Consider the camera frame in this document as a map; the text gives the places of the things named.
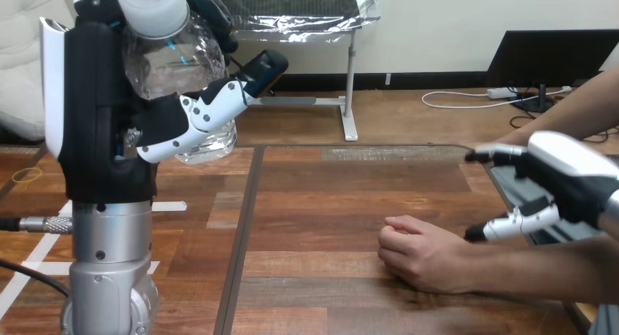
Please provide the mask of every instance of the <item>wrist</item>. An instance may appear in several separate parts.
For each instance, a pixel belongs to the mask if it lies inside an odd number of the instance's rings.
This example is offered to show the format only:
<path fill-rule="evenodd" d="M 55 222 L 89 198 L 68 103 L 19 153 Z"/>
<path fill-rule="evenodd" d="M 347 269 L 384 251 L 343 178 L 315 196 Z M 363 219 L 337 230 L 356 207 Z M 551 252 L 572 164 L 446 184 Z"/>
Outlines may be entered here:
<path fill-rule="evenodd" d="M 462 249 L 462 288 L 466 292 L 493 292 L 496 276 L 511 249 L 491 244 L 469 244 Z"/>

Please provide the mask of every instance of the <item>black baseboard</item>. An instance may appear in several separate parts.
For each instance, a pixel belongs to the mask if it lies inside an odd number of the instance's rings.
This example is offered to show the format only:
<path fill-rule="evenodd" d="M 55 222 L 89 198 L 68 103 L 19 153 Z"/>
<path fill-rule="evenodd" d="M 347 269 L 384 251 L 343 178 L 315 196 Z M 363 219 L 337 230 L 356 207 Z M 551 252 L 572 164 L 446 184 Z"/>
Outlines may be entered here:
<path fill-rule="evenodd" d="M 355 91 L 367 90 L 410 90 L 410 89 L 453 89 L 506 87 L 488 85 L 487 72 L 414 72 L 391 74 L 391 81 L 385 84 L 387 74 L 355 74 Z M 572 87 L 578 87 L 588 79 L 577 80 Z M 284 74 L 271 88 L 273 91 L 345 91 L 346 74 Z"/>

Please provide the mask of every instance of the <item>computer monitor stand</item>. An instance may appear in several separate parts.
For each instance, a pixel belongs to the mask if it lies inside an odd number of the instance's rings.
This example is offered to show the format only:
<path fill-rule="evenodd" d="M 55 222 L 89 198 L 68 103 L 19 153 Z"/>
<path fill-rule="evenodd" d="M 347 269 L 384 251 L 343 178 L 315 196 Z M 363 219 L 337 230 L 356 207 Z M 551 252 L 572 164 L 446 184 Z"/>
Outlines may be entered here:
<path fill-rule="evenodd" d="M 545 84 L 543 83 L 540 84 L 537 89 L 539 90 L 538 94 L 519 93 L 518 96 L 514 98 L 510 98 L 510 101 L 532 98 L 532 99 L 525 100 L 525 101 L 515 102 L 512 105 L 514 107 L 517 107 L 518 109 L 521 109 L 523 111 L 528 111 L 528 112 L 543 113 L 543 112 L 548 111 L 551 107 L 553 107 L 555 103 L 551 98 L 546 96 L 546 85 Z"/>

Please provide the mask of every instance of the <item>crumpled plastic bottle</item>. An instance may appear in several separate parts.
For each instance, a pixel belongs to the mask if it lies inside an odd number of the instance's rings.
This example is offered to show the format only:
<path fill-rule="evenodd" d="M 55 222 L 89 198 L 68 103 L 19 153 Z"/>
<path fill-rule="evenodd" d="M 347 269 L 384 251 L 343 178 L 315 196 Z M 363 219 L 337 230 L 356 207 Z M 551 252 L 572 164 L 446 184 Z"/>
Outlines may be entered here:
<path fill-rule="evenodd" d="M 127 25 L 123 61 L 136 93 L 151 100 L 199 91 L 226 76 L 223 54 L 207 22 L 186 0 L 118 0 Z M 234 120 L 189 153 L 176 157 L 194 164 L 228 155 L 237 141 Z"/>

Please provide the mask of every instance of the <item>white wall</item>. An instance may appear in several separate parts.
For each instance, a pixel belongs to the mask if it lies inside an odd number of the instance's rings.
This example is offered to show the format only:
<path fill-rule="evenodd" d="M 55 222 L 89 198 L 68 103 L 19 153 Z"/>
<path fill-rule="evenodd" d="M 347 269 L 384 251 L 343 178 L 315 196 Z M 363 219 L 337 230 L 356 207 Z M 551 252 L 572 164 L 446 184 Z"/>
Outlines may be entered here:
<path fill-rule="evenodd" d="M 506 30 L 619 28 L 619 0 L 381 0 L 382 19 L 357 34 L 358 72 L 485 71 Z M 270 47 L 289 73 L 343 73 L 347 43 L 242 42 L 248 61 Z M 619 64 L 619 49 L 604 69 Z"/>

